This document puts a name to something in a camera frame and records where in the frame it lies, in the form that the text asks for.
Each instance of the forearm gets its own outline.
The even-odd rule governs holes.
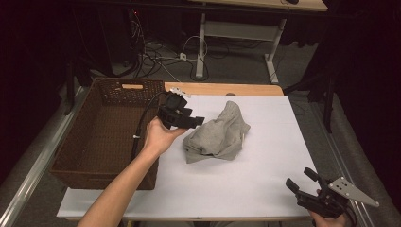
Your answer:
[[[117,226],[133,193],[157,158],[154,152],[142,150],[97,198],[78,226]]]

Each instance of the crumpled cloth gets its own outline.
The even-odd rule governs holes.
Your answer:
[[[217,119],[203,124],[183,139],[188,164],[208,158],[232,161],[242,150],[244,134],[251,128],[239,106],[227,101]]]

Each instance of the white tabletop sheet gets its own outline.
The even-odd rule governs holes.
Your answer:
[[[286,96],[192,96],[192,116],[216,119],[228,100],[236,102],[251,129],[233,161],[207,159],[187,164],[184,136],[160,157],[156,188],[135,192],[129,219],[304,218],[285,183],[290,177],[314,194],[319,185],[305,174],[315,170]],[[81,218],[101,190],[68,188],[57,216]]]

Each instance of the brown woven basket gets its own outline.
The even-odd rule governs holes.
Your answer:
[[[142,88],[126,89],[123,84]],[[161,80],[95,79],[50,172],[71,188],[104,189],[129,164],[139,118],[164,89]],[[148,110],[143,129],[156,115],[158,100]],[[141,139],[137,152],[143,145]],[[154,189],[158,165],[157,160],[138,190]]]

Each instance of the human arm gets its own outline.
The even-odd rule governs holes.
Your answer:
[[[117,226],[152,164],[184,132],[166,129],[157,117],[150,121],[141,152],[101,193],[78,226]]]
[[[345,216],[340,215],[338,218],[323,218],[315,212],[309,211],[309,214],[316,222],[316,227],[345,227]]]

